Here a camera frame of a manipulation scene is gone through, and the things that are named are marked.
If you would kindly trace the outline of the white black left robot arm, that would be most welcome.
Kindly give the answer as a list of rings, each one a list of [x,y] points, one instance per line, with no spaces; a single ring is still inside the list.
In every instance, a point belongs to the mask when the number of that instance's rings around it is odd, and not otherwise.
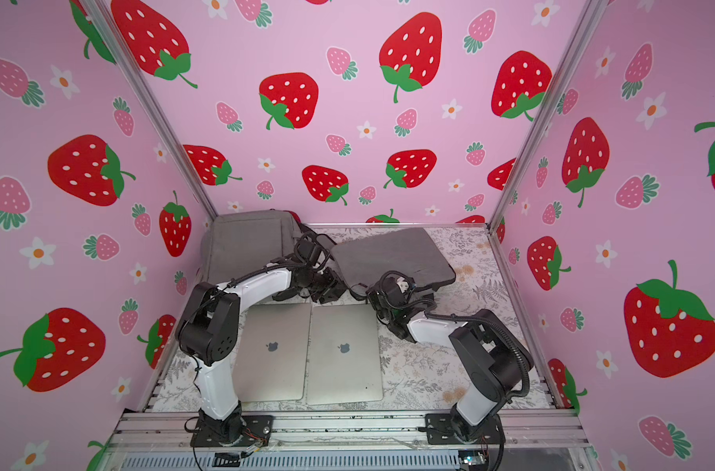
[[[233,386],[231,359],[241,314],[266,298],[304,296],[317,303],[339,299],[347,287],[328,266],[336,245],[329,235],[307,232],[292,253],[262,268],[220,284],[202,282],[194,287],[175,335],[179,349],[196,361],[200,431],[223,445],[235,445],[245,437],[247,424]]]

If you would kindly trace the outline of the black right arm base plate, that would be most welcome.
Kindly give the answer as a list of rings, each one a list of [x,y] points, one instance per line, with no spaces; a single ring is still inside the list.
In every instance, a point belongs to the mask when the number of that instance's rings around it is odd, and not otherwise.
[[[506,441],[498,414],[478,425],[468,424],[457,413],[428,413],[424,417],[430,445],[500,445]]]

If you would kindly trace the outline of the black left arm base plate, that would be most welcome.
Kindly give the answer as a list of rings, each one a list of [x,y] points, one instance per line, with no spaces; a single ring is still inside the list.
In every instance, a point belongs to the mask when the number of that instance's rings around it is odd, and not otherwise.
[[[267,447],[273,429],[272,415],[231,415],[221,421],[200,414],[190,445],[202,447]]]

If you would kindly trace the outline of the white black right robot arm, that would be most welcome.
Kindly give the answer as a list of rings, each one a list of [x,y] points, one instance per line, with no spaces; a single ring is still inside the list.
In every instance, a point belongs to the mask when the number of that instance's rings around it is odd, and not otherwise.
[[[366,295],[379,322],[399,339],[455,351],[470,383],[450,412],[457,440],[482,440],[487,427],[501,423],[506,404],[529,395],[533,358],[493,311],[437,313],[429,288],[398,271],[385,273]]]

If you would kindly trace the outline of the dark grey laptop sleeve with handle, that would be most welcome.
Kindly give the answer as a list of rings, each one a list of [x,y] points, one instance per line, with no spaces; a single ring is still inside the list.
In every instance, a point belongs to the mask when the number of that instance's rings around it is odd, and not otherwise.
[[[432,237],[421,228],[338,243],[331,254],[357,300],[365,300],[367,291],[389,271],[409,276],[422,290],[439,290],[457,278]]]

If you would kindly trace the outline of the silver laptop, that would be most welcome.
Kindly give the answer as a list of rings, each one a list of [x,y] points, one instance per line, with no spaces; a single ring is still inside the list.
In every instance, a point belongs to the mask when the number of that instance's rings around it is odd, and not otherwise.
[[[365,304],[312,308],[306,402],[378,402],[383,398],[378,321]]]
[[[304,395],[311,306],[257,304],[247,312],[233,368],[241,402],[284,402]]]

